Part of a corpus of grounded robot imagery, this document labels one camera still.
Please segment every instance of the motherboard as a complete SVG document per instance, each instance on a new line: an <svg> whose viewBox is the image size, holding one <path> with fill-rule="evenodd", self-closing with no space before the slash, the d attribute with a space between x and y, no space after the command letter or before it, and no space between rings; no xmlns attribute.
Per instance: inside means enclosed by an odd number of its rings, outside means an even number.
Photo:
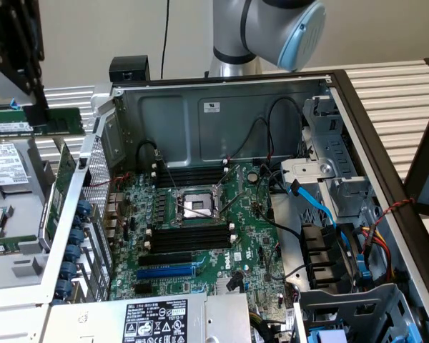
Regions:
<svg viewBox="0 0 429 343"><path fill-rule="evenodd" d="M260 170L251 163L237 164L231 168L235 170L230 175L225 174L219 187L160 188L156 187L150 175L142 174L124 180L117 193L111 193L107 221L114 221L112 218L116 215L122 217L123 222L118 222L115 227L112 242L115 268L110 300L202 292L208 295L244 292L250 309L263 318L285 318L285 284L272 281L265 269L265 263L278 243L276 228L258 213L259 207L263 213L268 210L267 183L263 182L257 188ZM256 202L257 190L259 204ZM219 193L219 204L213 201L212 204L217 206L210 208L206 204L207 198L211 196L213 199ZM178 199L181 199L182 205L177 204ZM213 211L221 212L216 219L210 218ZM171 230L182 232L200 227L201 231L193 236L196 242L218 227L229 228L227 247L216 246L219 243L222 246L222 242L213 239L211 243L199 242L201 246L208 244L207 247L213 244L213 249L197 250L196 245L188 252L184 251L186 248L182 247L181 242L178 243L177 237L174 244L168 247L160 244L157 238L161 232L171 234ZM161 249L158 252L169 252L164 256L170 263L163 261L160 266L152 266L149 270L151 267L147 266L147 257L154 259L154 248ZM280 253L273 256L270 272L281 275ZM177 260L186 261L186 264L169 267L169 264L174 266L173 262ZM187 273L181 273L179 268L187 268ZM172 277L173 272L187 275ZM162 273L162 277L156 277L155 273ZM240 287L230 291L227 284L238 278L241 279Z"/></svg>

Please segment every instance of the mesh panel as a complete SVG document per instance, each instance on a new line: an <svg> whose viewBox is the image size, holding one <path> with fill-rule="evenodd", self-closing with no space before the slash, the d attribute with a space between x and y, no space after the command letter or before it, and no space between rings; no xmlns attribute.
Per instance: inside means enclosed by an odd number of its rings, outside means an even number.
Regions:
<svg viewBox="0 0 429 343"><path fill-rule="evenodd" d="M105 206L108 200L108 188L110 175L107 166L107 160L105 159L105 153L103 151L102 141L99 137L95 138L94 146L92 147L91 161L89 163L89 170L92 175L91 184L101 184L98 187L84 187L83 194L86 200L91 204L96 204L99 207L100 215L104 216Z"/></svg>

